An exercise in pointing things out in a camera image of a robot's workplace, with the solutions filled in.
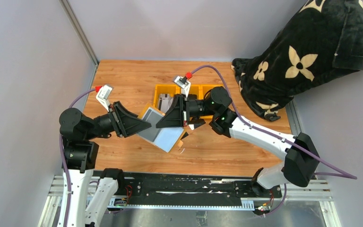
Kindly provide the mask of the black credit card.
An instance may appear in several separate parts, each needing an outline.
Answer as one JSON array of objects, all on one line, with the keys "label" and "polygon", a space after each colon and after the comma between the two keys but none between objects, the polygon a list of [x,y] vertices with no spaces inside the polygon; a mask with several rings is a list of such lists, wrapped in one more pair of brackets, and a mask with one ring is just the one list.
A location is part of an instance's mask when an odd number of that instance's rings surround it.
[{"label": "black credit card", "polygon": [[183,134],[183,136],[181,137],[181,140],[183,140],[184,138],[186,138],[188,135],[189,135],[189,134],[188,134],[187,132],[185,132],[185,133]]}]

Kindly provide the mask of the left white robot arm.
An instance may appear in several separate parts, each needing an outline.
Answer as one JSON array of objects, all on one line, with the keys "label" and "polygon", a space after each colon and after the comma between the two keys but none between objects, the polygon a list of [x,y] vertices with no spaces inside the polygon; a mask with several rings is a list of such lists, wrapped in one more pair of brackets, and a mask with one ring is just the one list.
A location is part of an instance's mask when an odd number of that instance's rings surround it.
[{"label": "left white robot arm", "polygon": [[107,211],[113,195],[126,194],[132,188],[126,185],[124,172],[117,168],[103,170],[96,192],[87,203],[88,190],[95,170],[99,145],[95,138],[108,139],[111,133],[126,138],[151,127],[120,103],[109,106],[109,112],[91,119],[76,108],[62,112],[60,123],[60,150],[63,158],[64,191],[59,227],[97,227]]}]

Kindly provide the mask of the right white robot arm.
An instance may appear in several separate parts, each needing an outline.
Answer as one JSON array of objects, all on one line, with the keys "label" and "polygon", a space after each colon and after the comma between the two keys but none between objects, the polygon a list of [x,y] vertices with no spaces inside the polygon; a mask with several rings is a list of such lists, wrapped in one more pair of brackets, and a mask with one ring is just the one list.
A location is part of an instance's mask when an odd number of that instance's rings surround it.
[{"label": "right white robot arm", "polygon": [[310,136],[302,132],[297,136],[285,134],[250,122],[231,110],[231,103],[232,99],[224,87],[209,90],[201,100],[187,100],[184,95],[176,94],[156,127],[201,124],[202,116],[211,116],[209,125],[217,134],[251,143],[282,160],[281,164],[260,168],[255,173],[251,180],[253,195],[264,197],[270,188],[284,183],[308,186],[319,165],[319,154]]}]

